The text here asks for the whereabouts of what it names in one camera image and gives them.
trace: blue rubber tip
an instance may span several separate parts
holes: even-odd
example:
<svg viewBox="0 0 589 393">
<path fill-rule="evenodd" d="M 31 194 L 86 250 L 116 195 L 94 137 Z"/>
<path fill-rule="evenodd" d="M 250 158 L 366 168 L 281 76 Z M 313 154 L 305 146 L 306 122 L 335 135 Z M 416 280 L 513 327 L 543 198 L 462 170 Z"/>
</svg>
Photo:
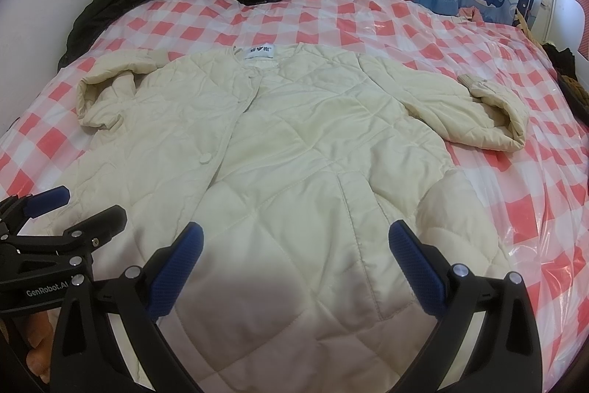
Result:
<svg viewBox="0 0 589 393">
<path fill-rule="evenodd" d="M 446 289 L 404 222 L 389 230 L 389 247 L 413 289 L 421 308 L 440 320 L 446 313 Z"/>
<path fill-rule="evenodd" d="M 67 205 L 70 201 L 70 191 L 64 187 L 55 187 L 40 194 L 29 197 L 22 212 L 31 219 L 41 217 L 52 210 Z"/>
<path fill-rule="evenodd" d="M 151 283 L 147 314 L 152 321 L 168 315 L 176 303 L 186 280 L 202 254 L 202 227 L 190 222 L 180 234 L 174 252 Z"/>
</svg>

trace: white button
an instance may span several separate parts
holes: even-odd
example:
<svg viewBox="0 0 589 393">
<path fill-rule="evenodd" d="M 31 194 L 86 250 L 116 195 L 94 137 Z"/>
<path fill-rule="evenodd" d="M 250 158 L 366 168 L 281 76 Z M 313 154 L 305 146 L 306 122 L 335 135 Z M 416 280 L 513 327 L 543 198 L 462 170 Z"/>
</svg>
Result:
<svg viewBox="0 0 589 393">
<path fill-rule="evenodd" d="M 213 156 L 207 152 L 206 154 L 203 154 L 202 156 L 200 156 L 200 163 L 201 164 L 208 164 L 209 162 L 211 162 L 212 158 L 213 158 Z"/>
</svg>

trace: silver bolt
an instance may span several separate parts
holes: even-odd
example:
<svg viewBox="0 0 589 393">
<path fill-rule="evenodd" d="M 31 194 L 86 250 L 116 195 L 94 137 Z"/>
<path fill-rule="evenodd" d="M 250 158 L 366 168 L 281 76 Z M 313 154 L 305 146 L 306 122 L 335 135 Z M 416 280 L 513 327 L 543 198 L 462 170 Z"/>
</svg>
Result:
<svg viewBox="0 0 589 393">
<path fill-rule="evenodd" d="M 468 275 L 468 267 L 461 263 L 457 263 L 454 267 L 452 267 L 452 270 L 459 277 L 466 277 L 466 275 Z"/>
<path fill-rule="evenodd" d="M 514 284 L 519 285 L 523 281 L 523 278 L 519 273 L 511 272 L 509 274 L 509 280 L 511 280 Z"/>
<path fill-rule="evenodd" d="M 136 265 L 129 267 L 125 270 L 125 277 L 127 278 L 137 278 L 141 274 L 141 269 Z"/>
<path fill-rule="evenodd" d="M 84 283 L 84 276 L 82 274 L 74 275 L 72 278 L 72 285 L 80 286 Z"/>
</svg>

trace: clothing tag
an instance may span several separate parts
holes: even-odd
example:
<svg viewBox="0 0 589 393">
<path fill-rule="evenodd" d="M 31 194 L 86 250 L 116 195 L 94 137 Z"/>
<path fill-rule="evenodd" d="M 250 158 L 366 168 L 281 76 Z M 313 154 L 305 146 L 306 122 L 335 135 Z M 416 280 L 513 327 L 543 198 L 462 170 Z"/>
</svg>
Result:
<svg viewBox="0 0 589 393">
<path fill-rule="evenodd" d="M 246 50 L 244 59 L 251 59 L 254 57 L 274 57 L 274 44 L 266 42 L 261 46 L 254 46 L 249 50 Z"/>
</svg>

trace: red and white checkered sheet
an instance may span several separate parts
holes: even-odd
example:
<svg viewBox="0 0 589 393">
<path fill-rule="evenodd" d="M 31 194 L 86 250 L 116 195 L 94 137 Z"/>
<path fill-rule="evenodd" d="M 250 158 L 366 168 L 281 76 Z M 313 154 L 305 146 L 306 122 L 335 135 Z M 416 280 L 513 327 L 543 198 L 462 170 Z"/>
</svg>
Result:
<svg viewBox="0 0 589 393">
<path fill-rule="evenodd" d="M 469 72 L 513 89 L 529 106 L 528 140 L 514 154 L 448 144 L 525 278 L 540 330 L 544 386 L 562 376 L 589 329 L 589 140 L 549 60 L 511 26 L 442 17 L 402 0 L 155 0 L 110 26 L 63 69 L 0 140 L 0 198 L 52 187 L 88 147 L 75 87 L 96 57 L 166 48 L 170 59 L 220 45 L 307 42 L 390 57 L 456 78 Z"/>
</svg>

